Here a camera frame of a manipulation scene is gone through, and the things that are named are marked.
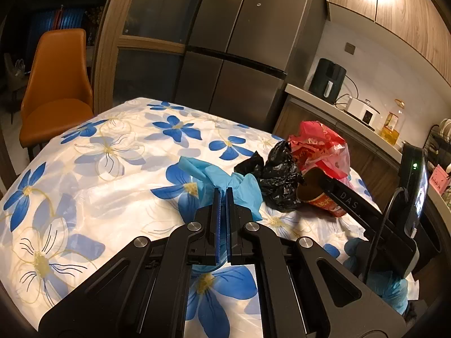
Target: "glass door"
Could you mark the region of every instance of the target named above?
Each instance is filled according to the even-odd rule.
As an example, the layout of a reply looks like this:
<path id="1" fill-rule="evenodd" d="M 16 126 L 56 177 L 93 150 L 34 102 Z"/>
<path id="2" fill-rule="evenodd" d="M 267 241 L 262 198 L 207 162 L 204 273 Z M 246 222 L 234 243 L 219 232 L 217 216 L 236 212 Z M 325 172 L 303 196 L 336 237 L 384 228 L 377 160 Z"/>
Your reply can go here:
<path id="1" fill-rule="evenodd" d="M 171 101 L 201 0 L 109 0 L 93 73 L 94 111 L 137 97 Z"/>

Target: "black plastic bag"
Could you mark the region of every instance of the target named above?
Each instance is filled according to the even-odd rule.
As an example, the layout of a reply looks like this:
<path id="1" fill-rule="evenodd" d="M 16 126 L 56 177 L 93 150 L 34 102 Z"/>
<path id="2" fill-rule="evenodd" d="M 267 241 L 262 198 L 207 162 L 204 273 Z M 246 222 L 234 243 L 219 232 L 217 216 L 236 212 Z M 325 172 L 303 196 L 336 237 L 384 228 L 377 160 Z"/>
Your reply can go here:
<path id="1" fill-rule="evenodd" d="M 233 170 L 242 175 L 252 174 L 258 180 L 262 174 L 263 166 L 265 165 L 265 161 L 260 156 L 258 152 L 254 152 L 254 154 L 239 164 L 235 165 Z"/>
<path id="2" fill-rule="evenodd" d="M 256 177 L 268 207 L 280 212 L 290 212 L 302 204 L 296 197 L 296 190 L 304 179 L 293 160 L 287 141 L 278 142 L 272 148 L 264 166 L 263 158 L 255 152 L 252 157 L 236 165 L 234 170 L 242 175 L 253 174 Z"/>

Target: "white wall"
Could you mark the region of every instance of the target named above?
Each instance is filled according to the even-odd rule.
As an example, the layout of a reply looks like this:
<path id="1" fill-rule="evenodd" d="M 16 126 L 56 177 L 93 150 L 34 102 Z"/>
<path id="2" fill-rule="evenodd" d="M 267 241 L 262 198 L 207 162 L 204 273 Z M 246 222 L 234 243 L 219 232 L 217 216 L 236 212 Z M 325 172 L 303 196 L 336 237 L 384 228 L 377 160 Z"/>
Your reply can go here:
<path id="1" fill-rule="evenodd" d="M 356 47 L 354 55 L 344 51 L 347 42 Z M 359 99 L 369 99 L 381 113 L 379 121 L 374 124 L 376 132 L 382 128 L 388 111 L 395 104 L 394 100 L 405 102 L 406 121 L 399 144 L 407 141 L 422 147 L 430 127 L 439 124 L 445 117 L 451 117 L 450 106 L 419 73 L 390 51 L 355 31 L 326 21 L 305 90 L 310 86 L 320 58 L 343 66 L 359 88 Z M 356 95 L 355 87 L 348 78 L 344 79 L 340 95 L 346 93 Z"/>

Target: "chair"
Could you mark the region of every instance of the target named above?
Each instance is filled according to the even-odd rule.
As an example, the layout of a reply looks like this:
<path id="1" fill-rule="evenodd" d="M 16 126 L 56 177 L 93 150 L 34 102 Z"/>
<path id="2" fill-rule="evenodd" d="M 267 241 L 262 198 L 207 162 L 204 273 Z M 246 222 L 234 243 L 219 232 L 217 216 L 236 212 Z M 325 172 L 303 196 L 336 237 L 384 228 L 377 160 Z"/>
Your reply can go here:
<path id="1" fill-rule="evenodd" d="M 51 30 L 39 39 L 20 114 L 19 141 L 28 148 L 48 142 L 92 117 L 83 29 Z"/>
<path id="2" fill-rule="evenodd" d="M 14 109 L 15 103 L 17 101 L 17 91 L 27 85 L 28 77 L 25 76 L 25 73 L 22 70 L 16 68 L 13 65 L 13 61 L 9 53 L 3 54 L 3 59 L 5 60 L 6 82 L 12 96 L 10 113 L 11 124 L 13 124 L 14 112 L 17 112 L 19 110 L 18 108 Z"/>

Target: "wall outlet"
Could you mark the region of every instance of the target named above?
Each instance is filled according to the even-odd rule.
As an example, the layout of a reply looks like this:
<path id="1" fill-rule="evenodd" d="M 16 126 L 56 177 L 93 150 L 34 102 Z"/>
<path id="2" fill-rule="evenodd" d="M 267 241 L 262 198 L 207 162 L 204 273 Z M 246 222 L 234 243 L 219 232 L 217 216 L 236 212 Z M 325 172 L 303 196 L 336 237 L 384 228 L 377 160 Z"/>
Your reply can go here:
<path id="1" fill-rule="evenodd" d="M 351 43 L 346 43 L 346 45 L 344 46 L 344 51 L 349 53 L 349 54 L 354 54 L 355 52 L 355 46 L 352 45 Z"/>

